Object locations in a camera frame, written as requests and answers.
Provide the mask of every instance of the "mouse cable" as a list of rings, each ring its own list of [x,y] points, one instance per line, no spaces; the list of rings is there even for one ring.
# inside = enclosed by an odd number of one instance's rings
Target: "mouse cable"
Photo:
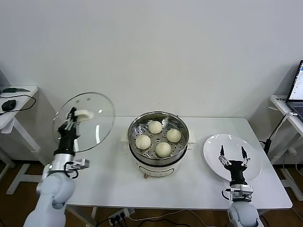
[[[23,110],[29,110],[30,108],[32,108],[32,107],[35,105],[35,103],[36,103],[36,101],[37,101],[34,97],[31,97],[31,96],[28,96],[28,95],[18,95],[18,96],[9,96],[9,97],[2,97],[2,96],[0,96],[0,98],[15,98],[15,97],[21,97],[21,96],[27,96],[27,97],[29,97],[29,98],[32,98],[32,99],[34,100],[34,103],[33,103],[30,107],[25,108],[25,109],[5,111],[5,112],[3,112],[3,113],[0,113],[0,116],[3,115],[3,114],[5,114],[5,113],[19,112],[19,111],[23,111]]]

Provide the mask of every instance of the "desk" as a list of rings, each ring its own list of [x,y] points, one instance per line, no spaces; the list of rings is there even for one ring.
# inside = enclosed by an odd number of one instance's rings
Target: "desk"
[[[273,95],[270,97],[271,102],[278,108],[278,110],[283,114],[287,114],[291,111],[291,109],[285,103],[287,96],[276,96]],[[291,136],[285,137],[276,147],[268,154],[268,158],[272,164],[276,163],[277,160],[280,159],[284,155],[284,153],[288,150],[292,154],[296,154],[296,147],[303,144],[303,122],[297,117],[289,117],[287,119],[291,125],[296,129],[297,133]],[[288,170],[281,169],[285,180],[282,180],[282,183],[285,187],[290,187],[294,192],[297,200],[303,201],[303,193],[296,187],[294,184],[294,180],[291,177]]]
[[[7,88],[7,87],[8,86],[0,87],[0,90],[3,90],[4,88]],[[26,90],[29,90],[29,92],[1,93],[0,96],[1,97],[10,97],[10,96],[18,96],[18,95],[33,96],[38,90],[38,88],[36,86],[12,86],[12,87],[24,88]],[[30,98],[27,97],[27,96],[22,96],[22,97],[16,97],[16,98],[12,98],[12,99],[16,99],[17,103],[16,103],[15,109],[19,110],[19,109],[23,108],[23,106],[29,101]],[[0,106],[6,101],[8,101],[8,99],[0,98]],[[28,144],[26,144],[26,146],[38,156],[39,151],[40,151],[40,147],[33,140],[33,138],[29,135],[29,133],[22,127],[20,122],[15,118],[15,115],[17,113],[18,112],[11,112],[11,113],[5,113],[5,114],[1,115],[0,116],[0,130],[2,130],[5,126],[7,126],[7,124],[12,123],[12,121],[13,121],[13,126],[16,128],[16,130],[20,133],[20,135],[28,143]],[[3,162],[6,163],[6,166],[5,166],[4,170],[0,174],[0,179],[1,179],[3,177],[3,175],[5,174],[5,172],[7,171],[7,169],[9,167],[14,167],[15,164],[1,150],[0,150],[0,159]],[[29,168],[29,166],[30,166],[29,164],[24,164],[21,167],[19,173],[17,174],[14,181],[12,182],[10,187],[8,188],[6,194],[13,194],[15,192],[15,190],[17,189],[19,183],[22,182],[22,181],[37,182],[37,183],[40,182],[41,176],[26,175],[25,174],[27,169]]]
[[[217,176],[201,157],[207,138],[230,133],[249,142],[259,153],[262,171],[252,182],[252,205],[258,210],[292,207],[283,185],[264,153],[249,123],[243,118],[182,118],[196,137],[196,144],[180,168],[164,178],[144,179],[134,166],[129,150],[120,142],[134,117],[116,117],[109,136],[96,148],[77,153],[90,160],[79,171],[76,190],[68,204],[94,207],[133,207],[189,210],[227,210],[231,202],[221,196],[229,182]]]

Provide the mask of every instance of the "steamed bun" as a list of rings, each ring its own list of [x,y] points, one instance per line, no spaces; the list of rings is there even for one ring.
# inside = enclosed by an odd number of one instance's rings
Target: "steamed bun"
[[[167,132],[166,138],[170,142],[176,143],[181,139],[181,132],[177,129],[171,129]]]
[[[171,147],[168,143],[162,142],[156,146],[156,154],[160,157],[169,157],[171,154]]]
[[[149,124],[148,130],[152,134],[158,134],[162,131],[162,124],[160,122],[152,122]]]
[[[136,146],[141,150],[147,149],[151,144],[151,139],[146,135],[138,136],[136,139]]]

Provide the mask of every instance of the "metal steamer tray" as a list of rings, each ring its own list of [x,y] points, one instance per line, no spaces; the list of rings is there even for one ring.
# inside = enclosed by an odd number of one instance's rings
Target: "metal steamer tray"
[[[148,126],[152,121],[159,121],[162,123],[162,131],[158,134],[152,134],[148,130]],[[166,133],[170,129],[177,129],[181,132],[181,140],[173,143],[166,138]],[[145,150],[136,147],[136,138],[140,135],[146,135],[151,139],[151,145]],[[144,113],[137,117],[129,126],[128,141],[132,154],[142,161],[144,164],[151,166],[169,166],[176,163],[183,157],[188,143],[189,133],[185,123],[177,116],[161,112]],[[156,154],[156,146],[166,142],[171,146],[172,153],[170,157],[161,158]]]

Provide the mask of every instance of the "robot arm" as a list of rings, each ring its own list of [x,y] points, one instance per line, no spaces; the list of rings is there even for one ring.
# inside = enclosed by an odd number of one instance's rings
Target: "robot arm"
[[[245,182],[243,172],[247,169],[247,163],[250,158],[247,157],[247,153],[243,147],[242,161],[228,160],[224,154],[223,145],[221,146],[219,160],[226,170],[231,173],[232,181],[230,187],[222,191],[222,196],[232,201],[231,207],[227,210],[230,220],[229,226],[234,227],[264,227],[257,209],[249,204],[251,202],[251,194],[253,189],[251,185]]]
[[[45,166],[42,180],[37,186],[40,193],[33,212],[25,220],[24,227],[64,227],[67,200],[75,191],[78,170],[88,168],[89,161],[75,160],[74,140],[79,137],[76,108],[72,108],[66,121],[59,127],[61,135],[58,149],[51,164]]]

